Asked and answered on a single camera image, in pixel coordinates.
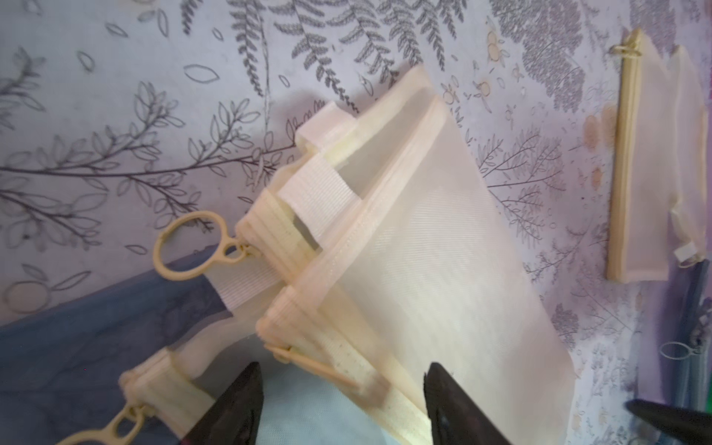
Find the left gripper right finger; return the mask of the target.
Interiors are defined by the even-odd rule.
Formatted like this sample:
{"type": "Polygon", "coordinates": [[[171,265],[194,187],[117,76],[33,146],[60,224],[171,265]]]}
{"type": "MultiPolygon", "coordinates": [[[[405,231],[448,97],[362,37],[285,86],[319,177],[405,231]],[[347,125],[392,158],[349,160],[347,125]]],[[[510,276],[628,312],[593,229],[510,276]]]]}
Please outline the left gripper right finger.
{"type": "Polygon", "coordinates": [[[424,395],[435,445],[510,445],[440,363],[428,368],[424,395]]]}

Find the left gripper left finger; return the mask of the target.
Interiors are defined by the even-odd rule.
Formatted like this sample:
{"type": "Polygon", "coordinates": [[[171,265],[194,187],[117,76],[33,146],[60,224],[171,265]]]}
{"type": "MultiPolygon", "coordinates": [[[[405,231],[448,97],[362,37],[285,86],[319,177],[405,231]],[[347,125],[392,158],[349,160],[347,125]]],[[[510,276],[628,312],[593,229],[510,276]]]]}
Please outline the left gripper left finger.
{"type": "Polygon", "coordinates": [[[255,445],[263,412],[263,373],[250,363],[183,439],[181,445],[255,445]]]}

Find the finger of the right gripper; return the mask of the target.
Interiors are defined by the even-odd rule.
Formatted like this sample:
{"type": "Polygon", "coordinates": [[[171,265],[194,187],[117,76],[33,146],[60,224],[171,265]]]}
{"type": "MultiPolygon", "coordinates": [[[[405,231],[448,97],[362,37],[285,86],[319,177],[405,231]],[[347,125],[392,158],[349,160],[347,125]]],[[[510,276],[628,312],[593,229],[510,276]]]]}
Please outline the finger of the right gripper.
{"type": "Polygon", "coordinates": [[[626,402],[625,408],[646,424],[684,444],[711,443],[710,413],[639,399],[626,402]]]}

